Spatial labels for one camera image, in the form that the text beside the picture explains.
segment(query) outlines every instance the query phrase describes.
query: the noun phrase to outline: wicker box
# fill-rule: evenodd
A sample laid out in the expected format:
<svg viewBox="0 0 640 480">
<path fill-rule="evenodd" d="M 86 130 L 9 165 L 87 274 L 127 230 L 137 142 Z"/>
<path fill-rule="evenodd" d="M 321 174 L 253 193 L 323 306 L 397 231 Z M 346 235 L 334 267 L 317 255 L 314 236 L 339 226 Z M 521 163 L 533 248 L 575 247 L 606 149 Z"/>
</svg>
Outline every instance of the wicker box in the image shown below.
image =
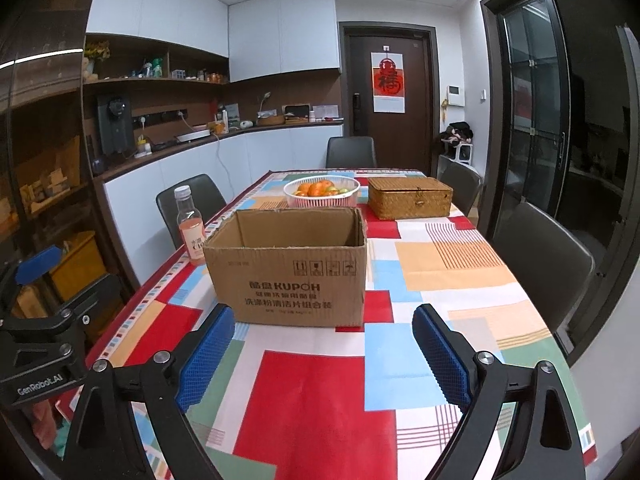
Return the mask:
<svg viewBox="0 0 640 480">
<path fill-rule="evenodd" d="M 381 220 L 449 216 L 453 190 L 426 176 L 369 179 L 369 207 Z"/>
</svg>

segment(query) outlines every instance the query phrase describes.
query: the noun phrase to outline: blue gripper pad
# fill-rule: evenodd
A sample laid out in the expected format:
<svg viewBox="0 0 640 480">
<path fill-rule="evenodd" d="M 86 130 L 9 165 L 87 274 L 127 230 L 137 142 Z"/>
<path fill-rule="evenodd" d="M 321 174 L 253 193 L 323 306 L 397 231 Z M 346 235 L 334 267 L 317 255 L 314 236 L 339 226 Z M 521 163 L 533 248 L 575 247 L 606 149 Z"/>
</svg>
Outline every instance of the blue gripper pad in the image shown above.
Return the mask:
<svg viewBox="0 0 640 480">
<path fill-rule="evenodd" d="M 226 306 L 180 372 L 180 387 L 175 401 L 183 413 L 202 400 L 235 329 L 234 313 Z"/>
<path fill-rule="evenodd" d="M 59 264 L 61 259 L 62 250 L 59 247 L 51 246 L 40 251 L 28 260 L 24 260 L 18 266 L 18 270 L 15 273 L 15 283 L 18 285 L 33 283 Z"/>
<path fill-rule="evenodd" d="M 447 402 L 460 407 L 463 413 L 466 412 L 475 390 L 473 348 L 462 334 L 449 329 L 431 305 L 421 305 L 415 310 L 412 327 L 415 340 Z M 458 347 L 459 352 L 455 352 L 453 346 Z M 460 351 L 467 357 L 466 363 L 461 360 L 463 356 L 459 355 Z"/>
</svg>

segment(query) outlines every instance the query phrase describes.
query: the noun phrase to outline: white plastic basket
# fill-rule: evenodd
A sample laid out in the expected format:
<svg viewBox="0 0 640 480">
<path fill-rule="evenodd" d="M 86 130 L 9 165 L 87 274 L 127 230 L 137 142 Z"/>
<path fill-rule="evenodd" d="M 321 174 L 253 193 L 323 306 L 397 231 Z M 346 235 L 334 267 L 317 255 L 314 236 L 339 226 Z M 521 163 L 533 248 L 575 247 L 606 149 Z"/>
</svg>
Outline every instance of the white plastic basket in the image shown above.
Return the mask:
<svg viewBox="0 0 640 480">
<path fill-rule="evenodd" d="M 313 184 L 321 180 L 330 180 L 338 189 L 348 189 L 347 193 L 334 196 L 295 196 L 300 184 Z M 360 183 L 354 178 L 340 175 L 314 175 L 292 180 L 284 186 L 289 207 L 356 207 Z"/>
</svg>

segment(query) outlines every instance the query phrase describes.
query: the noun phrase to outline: colorful patterned tablecloth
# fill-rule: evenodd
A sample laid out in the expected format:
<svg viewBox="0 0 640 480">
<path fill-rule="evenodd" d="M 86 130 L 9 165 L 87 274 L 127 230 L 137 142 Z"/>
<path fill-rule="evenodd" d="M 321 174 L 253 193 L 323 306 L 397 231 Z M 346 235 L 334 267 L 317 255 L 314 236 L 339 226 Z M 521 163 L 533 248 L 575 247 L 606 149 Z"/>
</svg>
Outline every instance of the colorful patterned tablecloth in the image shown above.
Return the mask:
<svg viewBox="0 0 640 480">
<path fill-rule="evenodd" d="M 507 267 L 455 207 L 448 218 L 380 221 L 367 178 L 410 171 L 270 173 L 207 227 L 233 211 L 286 207 L 283 186 L 310 173 L 355 177 L 367 223 L 362 328 L 293 328 L 237 323 L 202 399 L 187 417 L 225 480 L 418 480 L 436 462 L 461 413 L 446 403 L 411 330 L 431 303 L 476 350 L 509 364 L 556 365 L 578 426 L 585 464 L 596 458 L 591 425 L 549 330 Z M 140 364 L 172 350 L 216 304 L 206 266 L 174 254 L 125 307 L 88 357 Z M 71 392 L 58 407 L 66 416 Z M 513 413 L 503 407 L 477 480 L 489 479 Z M 143 404 L 134 414 L 159 479 L 171 478 Z"/>
</svg>

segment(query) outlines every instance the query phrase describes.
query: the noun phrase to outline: chair backrest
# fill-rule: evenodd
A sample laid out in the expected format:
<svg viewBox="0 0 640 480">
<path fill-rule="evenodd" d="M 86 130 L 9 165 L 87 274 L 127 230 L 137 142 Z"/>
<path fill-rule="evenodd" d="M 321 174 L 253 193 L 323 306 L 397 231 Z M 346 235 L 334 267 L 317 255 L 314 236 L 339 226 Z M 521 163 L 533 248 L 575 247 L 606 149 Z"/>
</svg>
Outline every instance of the chair backrest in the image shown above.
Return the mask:
<svg viewBox="0 0 640 480">
<path fill-rule="evenodd" d="M 178 229 L 178 206 L 175 203 L 174 189 L 179 186 L 191 187 L 191 196 L 193 196 L 193 204 L 202 213 L 202 219 L 207 222 L 213 218 L 225 205 L 226 201 L 222 197 L 220 190 L 213 183 L 207 174 L 192 176 L 187 180 L 178 182 L 156 196 L 156 204 L 162 215 L 162 219 L 169 229 L 171 240 L 177 249 L 182 245 L 182 237 L 180 229 Z"/>
<path fill-rule="evenodd" d="M 377 168 L 371 137 L 331 137 L 326 148 L 326 168 Z"/>
<path fill-rule="evenodd" d="M 516 206 L 492 246 L 555 332 L 593 275 L 591 253 L 567 229 L 530 203 Z"/>
<path fill-rule="evenodd" d="M 464 164 L 452 162 L 442 173 L 440 181 L 453 188 L 452 202 L 468 216 L 482 186 L 480 175 Z"/>
</svg>

